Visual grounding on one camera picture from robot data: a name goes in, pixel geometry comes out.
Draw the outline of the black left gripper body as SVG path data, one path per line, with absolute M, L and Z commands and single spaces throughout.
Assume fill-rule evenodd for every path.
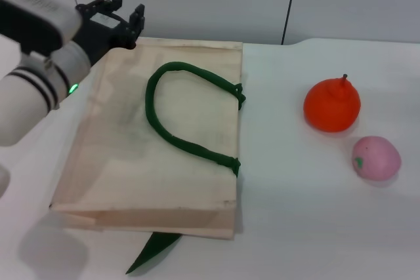
M 78 4 L 76 11 L 82 17 L 82 25 L 75 35 L 78 44 L 87 55 L 90 64 L 95 65 L 110 50 L 123 48 L 133 50 L 131 47 L 131 30 L 129 21 L 125 21 L 114 13 L 99 11 L 102 0 L 94 0 L 87 4 Z M 117 21 L 117 26 L 111 28 L 93 20 L 96 14 L 103 14 Z

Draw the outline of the cream handbag with green handles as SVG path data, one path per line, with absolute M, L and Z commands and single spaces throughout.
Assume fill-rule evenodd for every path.
M 149 233 L 127 273 L 185 235 L 233 238 L 242 56 L 143 38 L 98 63 L 51 209 L 72 228 Z

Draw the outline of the orange toy fruit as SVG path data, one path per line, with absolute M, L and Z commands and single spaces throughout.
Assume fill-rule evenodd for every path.
M 360 109 L 360 96 L 346 74 L 314 85 L 303 103 L 305 119 L 322 132 L 347 130 L 358 118 Z

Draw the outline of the pink toy peach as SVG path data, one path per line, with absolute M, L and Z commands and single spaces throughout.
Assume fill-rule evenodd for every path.
M 352 149 L 352 166 L 356 174 L 370 181 L 387 181 L 394 177 L 402 165 L 398 150 L 386 138 L 365 136 Z

